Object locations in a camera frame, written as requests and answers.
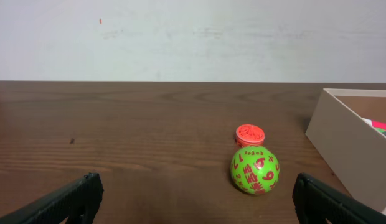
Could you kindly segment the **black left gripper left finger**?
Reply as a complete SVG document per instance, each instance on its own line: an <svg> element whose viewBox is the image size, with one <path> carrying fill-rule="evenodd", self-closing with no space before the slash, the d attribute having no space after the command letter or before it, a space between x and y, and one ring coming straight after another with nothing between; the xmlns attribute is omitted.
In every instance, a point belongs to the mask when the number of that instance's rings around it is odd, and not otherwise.
<svg viewBox="0 0 386 224"><path fill-rule="evenodd" d="M103 199L98 173L89 173L0 218L3 224L92 224Z"/></svg>

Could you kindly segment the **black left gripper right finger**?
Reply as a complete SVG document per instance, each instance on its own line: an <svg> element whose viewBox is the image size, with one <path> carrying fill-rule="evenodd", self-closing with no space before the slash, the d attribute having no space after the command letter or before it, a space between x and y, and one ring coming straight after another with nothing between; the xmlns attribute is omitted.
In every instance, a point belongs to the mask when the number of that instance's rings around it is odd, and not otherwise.
<svg viewBox="0 0 386 224"><path fill-rule="evenodd" d="M298 174L292 199L300 224L386 224L386 215L306 173Z"/></svg>

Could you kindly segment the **green ball with red numbers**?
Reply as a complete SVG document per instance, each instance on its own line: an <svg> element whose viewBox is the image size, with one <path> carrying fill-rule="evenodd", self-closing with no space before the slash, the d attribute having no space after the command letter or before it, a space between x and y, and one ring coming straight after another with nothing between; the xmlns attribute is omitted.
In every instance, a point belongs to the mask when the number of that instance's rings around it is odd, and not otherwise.
<svg viewBox="0 0 386 224"><path fill-rule="evenodd" d="M280 163L263 146L245 146L232 157L230 175L234 184L252 195L271 191L279 181Z"/></svg>

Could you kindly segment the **multicolour puzzle cube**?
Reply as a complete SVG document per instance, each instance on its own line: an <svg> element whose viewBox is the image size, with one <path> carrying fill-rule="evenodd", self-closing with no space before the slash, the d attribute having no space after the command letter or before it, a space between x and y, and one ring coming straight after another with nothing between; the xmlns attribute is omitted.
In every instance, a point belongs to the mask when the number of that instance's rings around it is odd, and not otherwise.
<svg viewBox="0 0 386 224"><path fill-rule="evenodd" d="M363 118L362 120L386 137L386 123L366 118Z"/></svg>

